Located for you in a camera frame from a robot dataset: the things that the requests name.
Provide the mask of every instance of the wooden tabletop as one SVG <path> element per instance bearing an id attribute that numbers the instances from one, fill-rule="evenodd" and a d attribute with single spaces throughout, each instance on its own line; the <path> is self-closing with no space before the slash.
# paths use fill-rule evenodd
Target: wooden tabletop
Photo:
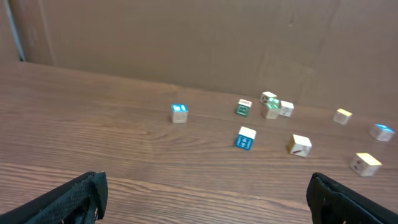
<path id="1" fill-rule="evenodd" d="M 240 98 L 253 106 L 236 115 Z M 185 103 L 187 124 L 170 122 Z M 263 119 L 257 98 L 30 63 L 0 67 L 0 213 L 92 171 L 108 175 L 99 223 L 310 223 L 305 193 L 322 172 L 398 212 L 398 137 L 379 142 L 354 114 L 295 105 L 291 118 Z M 255 129 L 251 151 L 234 147 Z M 309 137 L 308 158 L 287 153 L 292 134 Z M 348 166 L 368 152 L 383 166 L 362 178 Z"/>

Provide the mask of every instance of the black object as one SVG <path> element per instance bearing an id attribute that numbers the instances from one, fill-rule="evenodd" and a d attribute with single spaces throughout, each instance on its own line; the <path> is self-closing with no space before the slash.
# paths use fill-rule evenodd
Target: black object
<path id="1" fill-rule="evenodd" d="M 87 172 L 0 216 L 4 224 L 92 224 L 108 201 L 104 172 Z"/>
<path id="2" fill-rule="evenodd" d="M 397 224 L 398 215 L 331 178 L 314 173 L 307 189 L 314 224 Z"/>

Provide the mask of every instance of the cube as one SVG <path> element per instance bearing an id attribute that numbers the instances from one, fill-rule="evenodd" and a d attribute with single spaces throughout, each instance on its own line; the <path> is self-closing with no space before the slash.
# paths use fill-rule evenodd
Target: cube
<path id="1" fill-rule="evenodd" d="M 289 152 L 296 156 L 307 157 L 312 148 L 309 138 L 294 134 L 289 144 Z"/>
<path id="2" fill-rule="evenodd" d="M 340 108 L 337 110 L 333 120 L 340 124 L 346 124 L 352 115 L 352 113 Z"/>
<path id="3" fill-rule="evenodd" d="M 240 99 L 238 102 L 238 108 L 236 108 L 236 113 L 242 116 L 248 116 L 250 107 L 251 107 L 250 101 Z"/>
<path id="4" fill-rule="evenodd" d="M 379 141 L 390 141 L 395 134 L 394 130 L 383 124 L 375 124 L 370 132 L 371 136 Z"/>
<path id="5" fill-rule="evenodd" d="M 267 103 L 269 104 L 273 104 L 273 105 L 277 105 L 279 107 L 280 105 L 280 100 L 278 100 L 277 98 L 269 98 Z"/>
<path id="6" fill-rule="evenodd" d="M 368 153 L 357 153 L 349 165 L 361 177 L 373 176 L 381 167 L 381 162 Z"/>
<path id="7" fill-rule="evenodd" d="M 261 93 L 260 102 L 266 104 L 269 98 L 277 98 L 277 95 L 269 91 Z"/>
<path id="8" fill-rule="evenodd" d="M 172 105 L 173 123 L 186 123 L 188 118 L 188 107 L 186 105 Z"/>
<path id="9" fill-rule="evenodd" d="M 277 119 L 279 115 L 279 107 L 274 104 L 266 103 L 262 106 L 261 115 L 266 119 Z"/>
<path id="10" fill-rule="evenodd" d="M 294 105 L 293 103 L 289 103 L 286 101 L 280 101 L 280 110 L 279 110 L 279 115 L 286 116 L 286 117 L 291 117 L 292 113 L 294 110 Z"/>
<path id="11" fill-rule="evenodd" d="M 256 131 L 253 129 L 241 127 L 235 145 L 245 150 L 250 150 L 253 145 Z"/>

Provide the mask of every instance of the green cube face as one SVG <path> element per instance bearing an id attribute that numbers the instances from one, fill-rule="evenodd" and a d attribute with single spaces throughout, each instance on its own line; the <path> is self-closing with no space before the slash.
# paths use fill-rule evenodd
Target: green cube face
<path id="1" fill-rule="evenodd" d="M 270 109 L 270 110 L 279 110 L 279 107 L 275 104 L 267 103 L 266 105 L 267 105 L 268 109 Z"/>
<path id="2" fill-rule="evenodd" d="M 236 109 L 236 113 L 240 114 L 242 116 L 248 116 L 249 110 L 250 110 L 250 107 L 248 107 L 248 106 L 238 105 L 238 108 Z"/>
<path id="3" fill-rule="evenodd" d="M 277 98 L 269 98 L 267 103 L 279 106 L 280 101 Z"/>

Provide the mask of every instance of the brown wall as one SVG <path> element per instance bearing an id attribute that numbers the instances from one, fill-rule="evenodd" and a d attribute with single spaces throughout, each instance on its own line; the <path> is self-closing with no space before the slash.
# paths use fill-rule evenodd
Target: brown wall
<path id="1" fill-rule="evenodd" d="M 19 54 L 12 36 L 5 4 L 3 0 L 0 0 L 0 63 L 15 60 L 19 60 Z"/>
<path id="2" fill-rule="evenodd" d="M 395 0 L 11 1 L 32 62 L 398 118 Z"/>

